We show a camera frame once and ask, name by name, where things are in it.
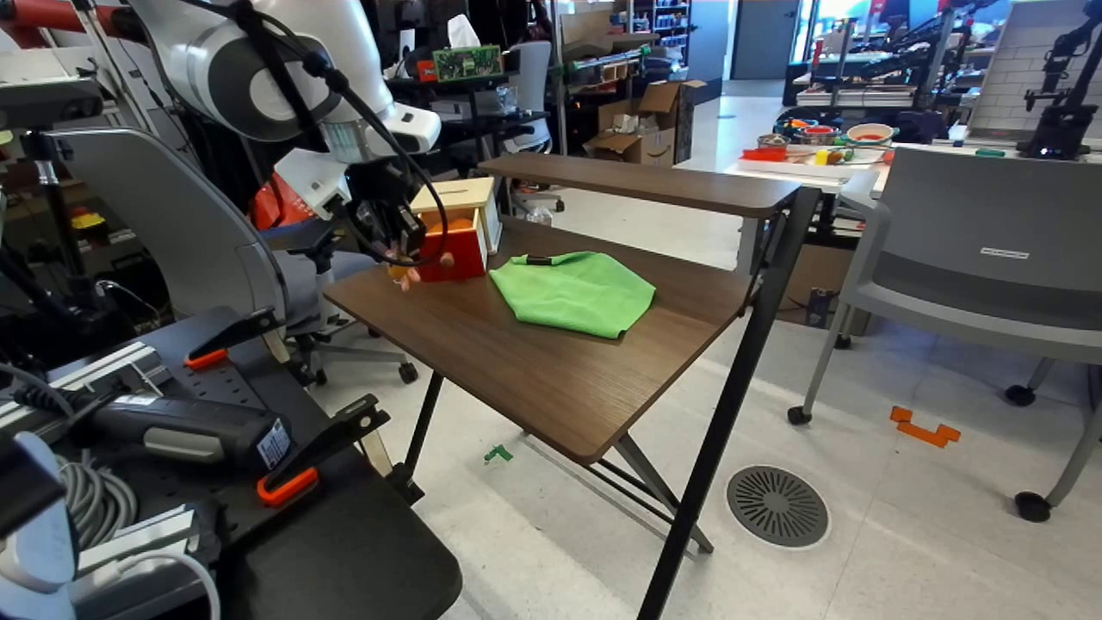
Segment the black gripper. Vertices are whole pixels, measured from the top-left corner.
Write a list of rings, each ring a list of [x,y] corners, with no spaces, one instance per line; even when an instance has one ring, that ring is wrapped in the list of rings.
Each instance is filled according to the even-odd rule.
[[[410,208],[416,196],[410,172],[395,159],[374,159],[353,165],[344,179],[361,249],[380,262],[412,262],[423,245],[423,221]]]

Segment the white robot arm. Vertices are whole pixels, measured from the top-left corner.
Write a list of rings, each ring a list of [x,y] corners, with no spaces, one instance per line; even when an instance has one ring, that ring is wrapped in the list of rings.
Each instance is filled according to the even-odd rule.
[[[381,262],[423,260],[410,196],[440,117],[394,98],[374,30],[357,0],[132,0],[170,91],[249,143],[300,143],[280,161],[288,184],[326,170]]]

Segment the black small robot arm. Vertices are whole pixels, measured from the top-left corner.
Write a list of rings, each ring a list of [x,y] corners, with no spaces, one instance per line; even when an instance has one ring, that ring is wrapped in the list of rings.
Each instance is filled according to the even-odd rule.
[[[1095,122],[1095,105],[1087,105],[1093,77],[1102,66],[1102,0],[1083,5],[1084,20],[1054,37],[1044,58],[1044,88],[1026,91],[1026,106],[1044,105],[1044,113],[1021,153],[1026,159],[1083,159],[1084,156],[1084,133]],[[1062,88],[1067,66],[1084,55],[1084,66],[1072,91]]]

